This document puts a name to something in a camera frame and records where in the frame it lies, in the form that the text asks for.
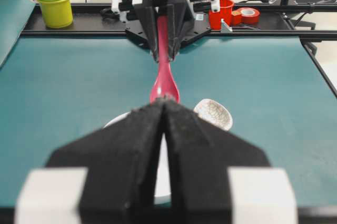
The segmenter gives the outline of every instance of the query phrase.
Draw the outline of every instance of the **gray floor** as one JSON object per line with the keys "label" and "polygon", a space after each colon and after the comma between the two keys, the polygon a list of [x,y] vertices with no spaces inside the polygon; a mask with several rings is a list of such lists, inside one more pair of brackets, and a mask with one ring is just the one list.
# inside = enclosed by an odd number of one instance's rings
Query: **gray floor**
{"label": "gray floor", "polygon": [[[72,2],[84,2],[85,0],[72,0]],[[95,0],[92,2],[110,2],[110,0]],[[306,15],[304,21],[316,23],[316,29],[337,29],[336,13],[313,13]],[[337,42],[316,43],[318,47],[317,59],[331,82],[337,87]]]}

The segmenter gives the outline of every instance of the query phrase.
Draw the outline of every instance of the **green mat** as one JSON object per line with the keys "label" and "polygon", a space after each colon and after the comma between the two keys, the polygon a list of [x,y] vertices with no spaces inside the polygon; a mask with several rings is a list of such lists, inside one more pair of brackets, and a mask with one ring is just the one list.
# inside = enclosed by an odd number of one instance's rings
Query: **green mat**
{"label": "green mat", "polygon": [[0,0],[0,68],[16,43],[31,15],[34,3],[29,0]]}
{"label": "green mat", "polygon": [[[172,70],[182,104],[227,107],[231,132],[287,170],[299,206],[337,205],[337,100],[298,38],[204,38]],[[0,70],[0,207],[54,148],[147,104],[156,71],[127,39],[21,38]]]}

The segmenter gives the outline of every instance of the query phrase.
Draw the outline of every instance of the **yellow cup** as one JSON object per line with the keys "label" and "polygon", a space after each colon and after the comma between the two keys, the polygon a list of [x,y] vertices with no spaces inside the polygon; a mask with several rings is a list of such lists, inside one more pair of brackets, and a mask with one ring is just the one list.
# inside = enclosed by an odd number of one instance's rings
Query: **yellow cup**
{"label": "yellow cup", "polygon": [[49,28],[64,28],[73,22],[70,0],[37,0]]}

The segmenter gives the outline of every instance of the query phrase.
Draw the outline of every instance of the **tape roll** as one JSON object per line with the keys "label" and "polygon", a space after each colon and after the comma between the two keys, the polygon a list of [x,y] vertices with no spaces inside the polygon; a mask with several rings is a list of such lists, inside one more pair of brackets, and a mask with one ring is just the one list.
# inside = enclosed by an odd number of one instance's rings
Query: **tape roll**
{"label": "tape roll", "polygon": [[254,24],[259,21],[260,12],[255,8],[241,7],[237,9],[242,15],[242,23]]}

